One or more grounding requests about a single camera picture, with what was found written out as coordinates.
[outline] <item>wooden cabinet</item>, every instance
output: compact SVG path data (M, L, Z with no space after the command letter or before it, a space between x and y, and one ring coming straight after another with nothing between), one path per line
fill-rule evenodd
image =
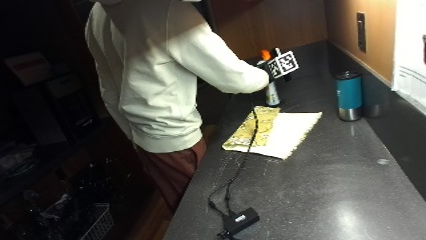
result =
M213 28L242 59L327 37L322 0L209 0Z

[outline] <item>power cord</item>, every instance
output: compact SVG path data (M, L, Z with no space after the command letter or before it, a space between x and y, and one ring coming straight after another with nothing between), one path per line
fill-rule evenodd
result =
M252 109L251 112L252 112L252 116L254 116L255 125L254 125L254 131L252 131L252 136L250 139L247 151L244 152L244 156L243 156L242 162L238 166L238 169L235 171L234 176L211 191L211 193L209 194L209 198L207 198L209 207L221 215L221 217L223 219L224 230L221 233L218 233L217 236L219 236L222 239L227 238L230 240L238 240L236 238L232 237L232 235L235 233L238 233L242 229L244 229L247 226L250 226L259 219L252 208L248 208L247 210L244 210L243 212L240 212L238 214L234 211L231 211L231 209L230 209L230 199L231 199L230 186L243 170L243 167L244 167L244 164L247 161L248 152L250 152L252 142L255 139L255 135L256 135L256 131L258 131L258 118L256 118L256 114L255 114L255 108L254 108L251 94L250 94L250 103L251 103L251 109ZM226 187L226 193L224 193L223 200L224 200L227 214L222 210L218 209L218 207L215 206L215 203L213 202L213 199L211 199L215 192L219 189L222 189L223 187Z

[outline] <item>red pants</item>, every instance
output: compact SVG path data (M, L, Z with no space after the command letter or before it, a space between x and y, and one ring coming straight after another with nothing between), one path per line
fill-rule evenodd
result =
M145 173L155 184L173 213L197 170L205 150L206 146L202 138L190 148L169 153L146 152L135 146L135 152L142 162Z

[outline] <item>black power adapter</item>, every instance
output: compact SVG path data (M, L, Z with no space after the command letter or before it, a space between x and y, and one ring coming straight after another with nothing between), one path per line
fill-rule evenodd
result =
M223 217L223 226L227 235L232 236L255 222L258 222L259 217L252 208L247 208L242 212Z

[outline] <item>teal travel mug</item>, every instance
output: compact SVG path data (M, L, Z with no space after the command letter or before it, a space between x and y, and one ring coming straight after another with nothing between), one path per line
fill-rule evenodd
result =
M362 117L360 74L346 71L334 75L336 82L338 116L343 121Z

